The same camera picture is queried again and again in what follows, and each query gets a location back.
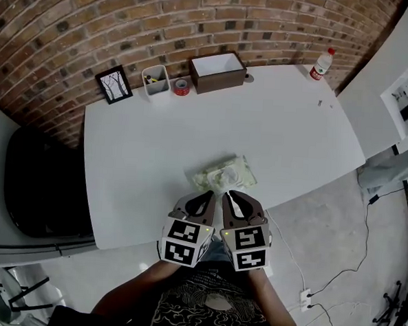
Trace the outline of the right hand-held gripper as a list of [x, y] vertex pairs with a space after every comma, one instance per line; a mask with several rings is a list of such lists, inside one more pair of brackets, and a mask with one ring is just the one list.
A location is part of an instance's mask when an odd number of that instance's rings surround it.
[[262, 205], [241, 191], [222, 197], [224, 228], [219, 232], [236, 271], [256, 270], [269, 264], [270, 226]]

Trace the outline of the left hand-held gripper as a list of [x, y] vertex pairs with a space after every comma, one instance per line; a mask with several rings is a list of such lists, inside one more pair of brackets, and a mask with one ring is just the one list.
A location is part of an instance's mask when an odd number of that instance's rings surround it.
[[212, 242], [214, 214], [213, 191], [181, 197], [162, 229], [159, 242], [161, 260], [195, 267]]

